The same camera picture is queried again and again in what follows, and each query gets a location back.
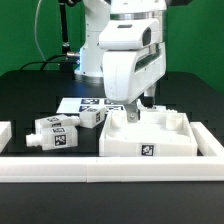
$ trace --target qr-like marker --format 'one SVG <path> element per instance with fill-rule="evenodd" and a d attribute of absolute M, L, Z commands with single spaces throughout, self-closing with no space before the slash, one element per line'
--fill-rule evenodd
<path fill-rule="evenodd" d="M 153 156 L 154 145 L 142 145 L 142 156 Z"/>
<path fill-rule="evenodd" d="M 64 145 L 66 145 L 66 135 L 55 136 L 55 146 L 64 146 Z"/>

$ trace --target black surface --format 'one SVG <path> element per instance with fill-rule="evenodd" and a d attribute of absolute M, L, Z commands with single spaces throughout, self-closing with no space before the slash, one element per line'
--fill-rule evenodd
<path fill-rule="evenodd" d="M 55 114 L 62 97 L 74 96 L 104 97 L 104 91 L 56 72 L 14 71 L 0 77 L 0 120 L 11 120 L 14 126 L 14 137 L 2 156 L 64 155 L 45 154 L 41 149 L 27 153 L 24 135 L 36 118 Z M 224 97 L 194 75 L 166 75 L 159 82 L 156 103 L 203 121 L 223 143 Z M 78 148 L 84 154 L 90 148 L 93 154 L 97 150 L 100 127 L 93 133 L 84 129 L 79 133 L 90 141 Z M 69 150 L 65 155 L 77 154 L 76 148 Z M 0 184 L 0 204 L 2 224 L 222 224 L 224 183 Z"/>

